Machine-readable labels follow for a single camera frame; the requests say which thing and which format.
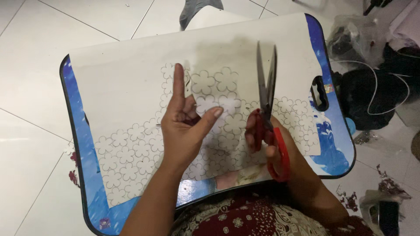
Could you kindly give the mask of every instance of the paper sheet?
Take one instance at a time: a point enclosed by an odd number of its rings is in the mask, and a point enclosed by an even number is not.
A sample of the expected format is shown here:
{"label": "paper sheet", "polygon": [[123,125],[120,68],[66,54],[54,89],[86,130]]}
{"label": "paper sheet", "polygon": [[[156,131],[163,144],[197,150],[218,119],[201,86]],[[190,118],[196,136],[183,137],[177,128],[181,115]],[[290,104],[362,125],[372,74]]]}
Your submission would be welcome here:
{"label": "paper sheet", "polygon": [[319,155],[308,92],[322,75],[303,13],[72,50],[73,71],[89,119],[110,207],[141,196],[163,158],[160,120],[172,95],[174,64],[185,68],[186,95],[197,112],[225,112],[203,141],[183,180],[202,180],[264,163],[244,140],[259,108],[256,46],[267,77],[273,45],[278,69],[273,115],[303,155]]}

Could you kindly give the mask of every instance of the red scissors handle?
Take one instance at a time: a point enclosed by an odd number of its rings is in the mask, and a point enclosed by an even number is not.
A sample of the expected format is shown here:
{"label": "red scissors handle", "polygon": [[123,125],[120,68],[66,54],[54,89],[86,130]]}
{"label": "red scissors handle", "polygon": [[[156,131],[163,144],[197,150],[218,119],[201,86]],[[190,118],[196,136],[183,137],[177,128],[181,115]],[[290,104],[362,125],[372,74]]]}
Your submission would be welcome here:
{"label": "red scissors handle", "polygon": [[279,175],[274,170],[272,162],[267,162],[267,169],[271,177],[277,182],[287,182],[290,180],[290,159],[289,153],[287,152],[286,144],[284,143],[283,137],[281,135],[279,128],[274,128],[274,137],[277,140],[278,150],[281,154],[280,164],[283,168],[283,172]]}

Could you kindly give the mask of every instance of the black object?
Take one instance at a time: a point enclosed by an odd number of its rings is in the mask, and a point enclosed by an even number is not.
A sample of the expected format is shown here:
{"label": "black object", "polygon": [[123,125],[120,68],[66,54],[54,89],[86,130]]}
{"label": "black object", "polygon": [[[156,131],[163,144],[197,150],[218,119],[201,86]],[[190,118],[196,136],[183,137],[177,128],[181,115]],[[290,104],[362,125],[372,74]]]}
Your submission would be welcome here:
{"label": "black object", "polygon": [[399,235],[399,204],[391,201],[379,201],[379,228],[385,236]]}

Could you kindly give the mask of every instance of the plastic bag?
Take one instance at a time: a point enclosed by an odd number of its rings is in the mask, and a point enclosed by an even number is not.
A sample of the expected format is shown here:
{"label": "plastic bag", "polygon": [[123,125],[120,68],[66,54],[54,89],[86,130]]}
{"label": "plastic bag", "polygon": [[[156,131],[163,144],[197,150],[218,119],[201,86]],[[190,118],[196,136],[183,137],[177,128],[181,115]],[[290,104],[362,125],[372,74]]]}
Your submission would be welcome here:
{"label": "plastic bag", "polygon": [[376,20],[369,17],[336,16],[327,39],[328,55],[334,60],[361,61],[375,67],[384,61],[384,35]]}

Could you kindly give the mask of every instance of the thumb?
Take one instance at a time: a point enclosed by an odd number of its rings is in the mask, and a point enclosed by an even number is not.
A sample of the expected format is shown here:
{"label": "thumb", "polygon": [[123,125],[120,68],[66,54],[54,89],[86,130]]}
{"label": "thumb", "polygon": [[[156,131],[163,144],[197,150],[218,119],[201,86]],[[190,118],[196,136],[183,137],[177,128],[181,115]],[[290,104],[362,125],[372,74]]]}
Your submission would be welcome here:
{"label": "thumb", "polygon": [[222,113],[223,108],[221,107],[213,107],[208,110],[203,117],[201,117],[200,121],[191,128],[194,135],[200,140],[206,137]]}

